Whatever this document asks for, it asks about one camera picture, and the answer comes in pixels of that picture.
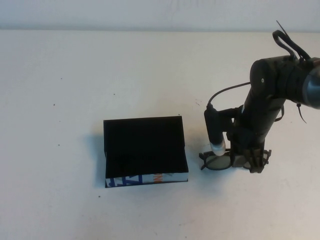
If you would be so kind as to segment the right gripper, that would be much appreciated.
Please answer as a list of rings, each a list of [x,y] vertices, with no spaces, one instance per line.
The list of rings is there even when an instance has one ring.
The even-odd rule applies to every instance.
[[[250,173],[261,173],[269,163],[271,150],[264,149],[263,143],[256,143],[257,135],[244,127],[231,124],[226,130],[230,141],[229,156],[233,168],[249,168]]]

